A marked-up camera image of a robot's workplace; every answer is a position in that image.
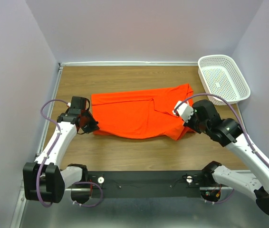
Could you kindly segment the orange t shirt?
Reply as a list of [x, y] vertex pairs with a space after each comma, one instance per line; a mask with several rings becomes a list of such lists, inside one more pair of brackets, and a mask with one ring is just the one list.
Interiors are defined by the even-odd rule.
[[189, 84], [130, 92], [93, 94], [93, 117], [99, 122], [95, 135], [116, 135], [129, 139], [167, 136], [181, 139], [188, 127], [173, 114], [178, 101], [193, 95]]

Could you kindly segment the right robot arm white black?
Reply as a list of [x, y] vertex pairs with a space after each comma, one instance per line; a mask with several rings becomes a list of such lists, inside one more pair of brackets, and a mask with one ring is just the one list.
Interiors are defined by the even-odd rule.
[[206, 134], [233, 152], [255, 176], [247, 178], [213, 161], [204, 168], [202, 183], [206, 186], [214, 183], [229, 186], [253, 199], [269, 215], [269, 158], [253, 143], [241, 125], [231, 118], [221, 119], [209, 100], [200, 100], [192, 106], [179, 101], [175, 110], [184, 121], [184, 126]]

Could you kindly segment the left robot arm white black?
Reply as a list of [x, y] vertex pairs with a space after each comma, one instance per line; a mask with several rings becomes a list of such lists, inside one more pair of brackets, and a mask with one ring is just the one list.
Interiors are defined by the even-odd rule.
[[83, 134], [99, 130], [98, 121], [90, 112], [90, 101], [87, 98], [74, 96], [66, 103], [67, 110], [56, 120], [43, 115], [54, 123], [56, 128], [43, 152], [23, 167], [23, 183], [25, 197], [48, 208], [59, 203], [65, 189], [75, 185], [78, 188], [86, 184], [93, 185], [88, 178], [85, 165], [71, 164], [61, 170], [62, 159], [74, 137], [81, 130]]

